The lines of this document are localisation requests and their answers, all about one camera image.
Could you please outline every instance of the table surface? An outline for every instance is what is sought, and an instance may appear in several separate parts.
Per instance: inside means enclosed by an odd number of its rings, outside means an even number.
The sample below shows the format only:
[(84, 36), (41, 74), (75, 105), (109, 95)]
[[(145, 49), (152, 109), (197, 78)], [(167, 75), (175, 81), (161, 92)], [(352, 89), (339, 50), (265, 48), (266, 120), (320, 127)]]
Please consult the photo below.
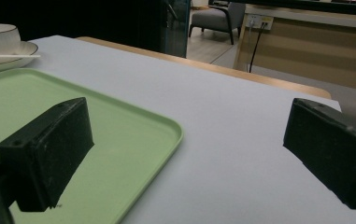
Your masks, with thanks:
[(294, 98), (340, 110), (338, 102), (82, 39), (32, 42), (41, 58), (26, 67), (183, 128), (178, 150), (122, 223), (356, 223), (356, 211), (282, 146)]

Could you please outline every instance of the light green tray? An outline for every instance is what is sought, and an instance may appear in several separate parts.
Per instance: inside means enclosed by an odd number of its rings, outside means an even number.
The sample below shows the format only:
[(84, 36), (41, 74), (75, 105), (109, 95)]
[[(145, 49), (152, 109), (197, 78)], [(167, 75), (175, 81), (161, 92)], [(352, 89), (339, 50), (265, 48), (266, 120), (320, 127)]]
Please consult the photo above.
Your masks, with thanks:
[(172, 119), (27, 68), (0, 73), (0, 142), (62, 101), (86, 97), (95, 146), (58, 206), (44, 213), (10, 211), (18, 224), (121, 221), (183, 137)]

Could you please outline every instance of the wooden table edge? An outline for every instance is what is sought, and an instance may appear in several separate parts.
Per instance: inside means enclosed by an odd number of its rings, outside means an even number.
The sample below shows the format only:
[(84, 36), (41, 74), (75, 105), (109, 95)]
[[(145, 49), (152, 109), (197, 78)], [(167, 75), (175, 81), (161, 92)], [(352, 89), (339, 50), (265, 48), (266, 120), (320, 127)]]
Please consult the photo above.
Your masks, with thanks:
[(114, 42), (97, 39), (97, 38), (93, 38), (93, 37), (89, 37), (89, 36), (80, 36), (80, 37), (77, 37), (77, 39), (86, 41), (86, 42), (90, 42), (93, 44), (113, 48), (113, 49), (120, 49), (120, 50), (124, 50), (124, 51), (128, 51), (128, 52), (146, 55), (146, 56), (150, 56), (150, 57), (161, 59), (161, 60), (166, 60), (166, 61), (175, 62), (175, 63), (182, 63), (182, 64), (186, 64), (189, 66), (206, 69), (211, 72), (221, 73), (221, 74), (231, 76), (231, 77), (239, 77), (239, 78), (243, 78), (243, 79), (246, 79), (249, 81), (262, 83), (265, 85), (278, 87), (278, 88), (285, 89), (285, 90), (299, 91), (299, 92), (303, 92), (306, 94), (323, 97), (326, 99), (332, 99), (330, 92), (320, 89), (320, 88), (316, 88), (316, 87), (302, 85), (302, 84), (285, 81), (285, 80), (281, 80), (281, 79), (277, 79), (277, 78), (273, 78), (273, 77), (264, 77), (264, 76), (260, 76), (260, 75), (255, 75), (252, 73), (247, 73), (247, 72), (243, 72), (243, 71), (239, 71), (239, 70), (234, 70), (231, 68), (221, 67), (221, 66), (217, 66), (214, 64), (210, 64), (210, 63), (196, 62), (196, 61), (189, 60), (189, 59), (184, 59), (184, 58), (180, 58), (180, 57), (176, 57), (176, 56), (172, 56), (172, 55), (168, 55), (168, 54), (163, 54), (160, 52), (155, 52), (155, 51), (151, 51), (151, 50), (147, 50), (147, 49), (139, 49), (139, 48), (135, 48), (135, 47), (131, 47), (131, 46), (117, 44)]

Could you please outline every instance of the gray armchair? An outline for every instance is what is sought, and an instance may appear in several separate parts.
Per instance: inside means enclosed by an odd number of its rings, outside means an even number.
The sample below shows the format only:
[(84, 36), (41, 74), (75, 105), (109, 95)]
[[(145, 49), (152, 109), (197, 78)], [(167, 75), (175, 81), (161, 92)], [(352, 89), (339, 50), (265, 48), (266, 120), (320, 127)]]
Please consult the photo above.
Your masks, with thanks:
[(202, 32), (208, 29), (229, 33), (233, 45), (233, 30), (237, 29), (238, 36), (240, 35), (246, 5), (232, 2), (228, 7), (209, 7), (210, 9), (196, 11), (192, 14), (189, 37), (192, 36), (193, 27), (200, 27)]

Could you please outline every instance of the power outlet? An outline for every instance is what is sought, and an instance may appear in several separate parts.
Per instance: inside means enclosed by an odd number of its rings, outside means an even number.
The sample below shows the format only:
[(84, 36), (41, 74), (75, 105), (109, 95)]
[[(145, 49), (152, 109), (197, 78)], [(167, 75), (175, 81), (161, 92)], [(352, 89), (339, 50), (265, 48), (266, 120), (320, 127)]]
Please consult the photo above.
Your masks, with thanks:
[(271, 30), (273, 25), (274, 17), (248, 14), (246, 27), (252, 27), (252, 29), (262, 28), (262, 24), (265, 23), (265, 30)]

